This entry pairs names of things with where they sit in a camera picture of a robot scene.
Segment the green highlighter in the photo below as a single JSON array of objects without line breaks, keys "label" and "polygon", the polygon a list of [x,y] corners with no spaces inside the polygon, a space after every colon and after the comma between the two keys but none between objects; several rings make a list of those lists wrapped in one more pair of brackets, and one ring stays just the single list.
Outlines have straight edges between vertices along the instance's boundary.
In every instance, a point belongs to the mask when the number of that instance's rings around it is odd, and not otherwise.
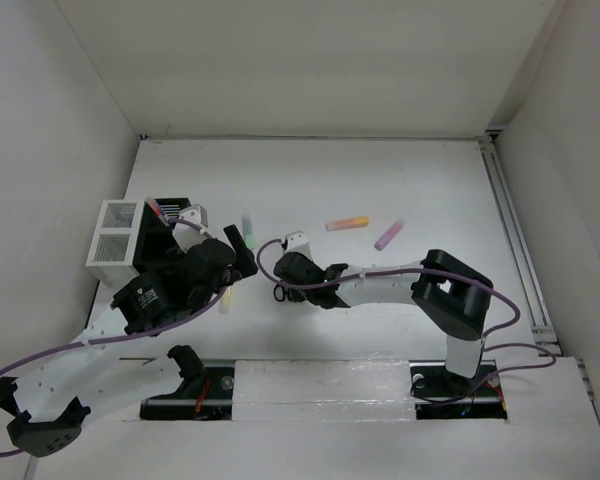
[{"label": "green highlighter", "polygon": [[254,250],[256,248],[256,241],[254,238],[253,223],[252,223],[251,215],[248,212],[245,212],[242,215],[241,224],[242,224],[242,234],[243,234],[245,244],[250,250]]}]

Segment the red highlighter pen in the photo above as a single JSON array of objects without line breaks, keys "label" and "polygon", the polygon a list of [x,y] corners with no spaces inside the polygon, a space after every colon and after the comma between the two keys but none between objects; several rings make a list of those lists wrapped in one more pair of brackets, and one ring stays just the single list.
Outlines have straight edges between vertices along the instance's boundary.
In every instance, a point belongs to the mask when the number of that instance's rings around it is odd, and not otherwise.
[{"label": "red highlighter pen", "polygon": [[169,215],[164,208],[165,202],[162,199],[147,197],[145,203],[162,225],[165,227],[171,226]]}]

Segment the orange highlighter pen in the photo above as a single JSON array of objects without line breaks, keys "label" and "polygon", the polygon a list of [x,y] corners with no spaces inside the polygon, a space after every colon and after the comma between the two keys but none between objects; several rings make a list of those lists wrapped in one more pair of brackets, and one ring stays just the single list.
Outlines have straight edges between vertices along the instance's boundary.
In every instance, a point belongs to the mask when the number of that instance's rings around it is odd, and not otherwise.
[{"label": "orange highlighter pen", "polygon": [[165,214],[162,207],[155,198],[146,197],[145,203],[161,222],[167,222],[168,216]]}]

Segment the jar of paper clips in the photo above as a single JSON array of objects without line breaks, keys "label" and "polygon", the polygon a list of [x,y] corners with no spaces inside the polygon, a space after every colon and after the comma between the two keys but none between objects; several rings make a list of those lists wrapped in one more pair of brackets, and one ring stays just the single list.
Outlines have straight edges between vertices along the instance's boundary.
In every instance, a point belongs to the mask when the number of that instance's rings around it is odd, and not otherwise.
[{"label": "jar of paper clips", "polygon": [[133,223],[134,214],[132,212],[117,212],[111,217],[111,228],[130,228]]}]

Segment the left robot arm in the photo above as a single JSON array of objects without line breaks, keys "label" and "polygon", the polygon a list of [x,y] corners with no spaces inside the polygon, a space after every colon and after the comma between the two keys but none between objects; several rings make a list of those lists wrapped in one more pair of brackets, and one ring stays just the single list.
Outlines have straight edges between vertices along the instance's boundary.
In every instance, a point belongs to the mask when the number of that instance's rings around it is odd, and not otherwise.
[{"label": "left robot arm", "polygon": [[193,244],[170,250],[160,268],[118,290],[110,307],[71,343],[0,370],[0,408],[11,415],[6,431],[13,453],[43,458],[75,441],[97,419],[156,395],[199,397],[207,370],[189,345],[175,345],[119,380],[104,375],[119,360],[213,307],[226,289],[258,267],[238,228],[221,241],[201,226]]}]

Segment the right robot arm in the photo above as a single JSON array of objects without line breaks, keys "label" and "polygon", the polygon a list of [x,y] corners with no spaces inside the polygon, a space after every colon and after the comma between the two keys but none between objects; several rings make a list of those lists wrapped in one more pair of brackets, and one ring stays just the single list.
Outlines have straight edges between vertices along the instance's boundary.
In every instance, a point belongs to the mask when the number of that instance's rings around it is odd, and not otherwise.
[{"label": "right robot arm", "polygon": [[288,252],[274,266],[283,282],[316,285],[289,294],[294,302],[307,301],[324,309],[366,304],[414,305],[447,336],[442,381],[453,393],[463,394],[479,379],[483,332],[490,294],[455,278],[426,273],[398,274],[394,267],[363,269],[346,263],[318,267],[310,257]]}]

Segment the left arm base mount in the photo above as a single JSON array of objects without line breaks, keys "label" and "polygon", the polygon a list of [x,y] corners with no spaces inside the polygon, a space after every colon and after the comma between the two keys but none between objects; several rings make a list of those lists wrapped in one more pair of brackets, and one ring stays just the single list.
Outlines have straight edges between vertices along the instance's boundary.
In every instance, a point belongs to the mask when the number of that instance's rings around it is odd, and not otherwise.
[{"label": "left arm base mount", "polygon": [[146,421],[228,421],[232,419],[235,362],[203,361],[191,346],[171,348],[167,356],[179,368],[173,391],[144,400],[139,418]]}]

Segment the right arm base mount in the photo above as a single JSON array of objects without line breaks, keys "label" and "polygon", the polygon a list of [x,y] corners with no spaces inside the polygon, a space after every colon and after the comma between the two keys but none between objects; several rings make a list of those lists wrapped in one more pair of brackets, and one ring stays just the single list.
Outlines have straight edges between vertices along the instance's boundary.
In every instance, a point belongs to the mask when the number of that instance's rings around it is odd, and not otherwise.
[{"label": "right arm base mount", "polygon": [[496,371],[493,360],[482,361],[476,374],[467,379],[452,374],[440,361],[410,364],[410,393],[417,420],[468,420],[508,418],[499,377],[480,384]]}]

